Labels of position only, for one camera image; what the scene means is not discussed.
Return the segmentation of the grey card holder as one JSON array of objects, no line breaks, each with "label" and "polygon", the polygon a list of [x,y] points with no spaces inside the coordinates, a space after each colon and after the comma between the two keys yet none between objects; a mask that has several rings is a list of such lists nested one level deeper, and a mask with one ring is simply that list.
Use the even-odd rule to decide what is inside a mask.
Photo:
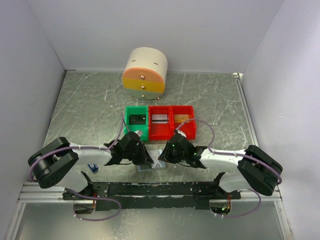
[{"label": "grey card holder", "polygon": [[158,157],[161,155],[163,151],[161,149],[151,150],[148,152],[149,156],[153,160],[151,164],[137,165],[135,167],[138,173],[147,172],[147,171],[156,171],[162,170],[166,168],[166,163],[164,161],[158,160]]}]

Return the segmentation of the red double plastic bin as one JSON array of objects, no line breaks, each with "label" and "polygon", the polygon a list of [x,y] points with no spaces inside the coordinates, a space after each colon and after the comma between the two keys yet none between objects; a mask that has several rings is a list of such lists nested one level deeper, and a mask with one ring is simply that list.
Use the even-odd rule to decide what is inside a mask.
[{"label": "red double plastic bin", "polygon": [[[189,119],[182,123],[174,123],[174,115],[189,115]],[[153,124],[152,115],[168,115],[167,124]],[[148,139],[150,141],[166,141],[173,135],[176,128],[186,134],[188,140],[196,138],[196,122],[194,108],[191,105],[150,105],[148,107]]]}]

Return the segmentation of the green plastic bin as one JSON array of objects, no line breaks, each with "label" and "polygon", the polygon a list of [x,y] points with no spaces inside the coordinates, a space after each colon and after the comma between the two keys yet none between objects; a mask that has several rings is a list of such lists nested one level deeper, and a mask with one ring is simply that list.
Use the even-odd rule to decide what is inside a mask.
[{"label": "green plastic bin", "polygon": [[149,140],[149,108],[148,106],[127,106],[124,115],[124,133],[141,131],[141,141]]}]

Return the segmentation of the blue card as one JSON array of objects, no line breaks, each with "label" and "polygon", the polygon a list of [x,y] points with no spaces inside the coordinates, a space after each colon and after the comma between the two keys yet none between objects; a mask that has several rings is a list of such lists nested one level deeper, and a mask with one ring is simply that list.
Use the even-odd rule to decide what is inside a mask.
[{"label": "blue card", "polygon": [[96,164],[90,163],[87,164],[87,166],[93,173],[96,173],[99,170],[99,167]]}]

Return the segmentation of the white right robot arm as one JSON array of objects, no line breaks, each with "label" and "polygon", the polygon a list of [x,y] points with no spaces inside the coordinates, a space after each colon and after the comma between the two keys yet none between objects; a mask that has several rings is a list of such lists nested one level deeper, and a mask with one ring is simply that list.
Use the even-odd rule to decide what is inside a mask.
[{"label": "white right robot arm", "polygon": [[276,185],[282,182],[283,167],[256,145],[241,150],[215,150],[207,146],[194,146],[186,137],[175,134],[167,141],[159,161],[187,163],[192,168],[223,169],[212,193],[223,199],[233,191],[252,189],[271,196]]}]

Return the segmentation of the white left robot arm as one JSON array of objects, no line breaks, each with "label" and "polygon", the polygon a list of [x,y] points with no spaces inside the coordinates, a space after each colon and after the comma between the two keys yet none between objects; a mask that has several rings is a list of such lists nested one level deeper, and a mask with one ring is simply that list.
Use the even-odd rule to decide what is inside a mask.
[{"label": "white left robot arm", "polygon": [[77,171],[77,165],[120,165],[128,160],[136,166],[151,165],[145,144],[136,132],[128,132],[103,146],[80,145],[58,137],[28,159],[29,179],[42,189],[60,186],[75,191],[81,199],[89,199],[93,184],[85,172]]}]

